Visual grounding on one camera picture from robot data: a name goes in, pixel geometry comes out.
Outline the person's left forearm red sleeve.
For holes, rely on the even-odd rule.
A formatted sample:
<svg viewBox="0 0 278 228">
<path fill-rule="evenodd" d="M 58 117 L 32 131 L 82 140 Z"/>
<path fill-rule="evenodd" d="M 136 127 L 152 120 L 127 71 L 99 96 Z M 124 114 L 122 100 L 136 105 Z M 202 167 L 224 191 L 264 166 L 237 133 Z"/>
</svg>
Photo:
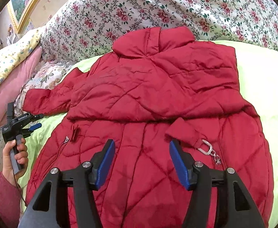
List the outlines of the person's left forearm red sleeve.
<svg viewBox="0 0 278 228">
<path fill-rule="evenodd" d="M 0 217 L 7 227 L 18 227 L 20 219 L 20 191 L 0 172 Z"/>
</svg>

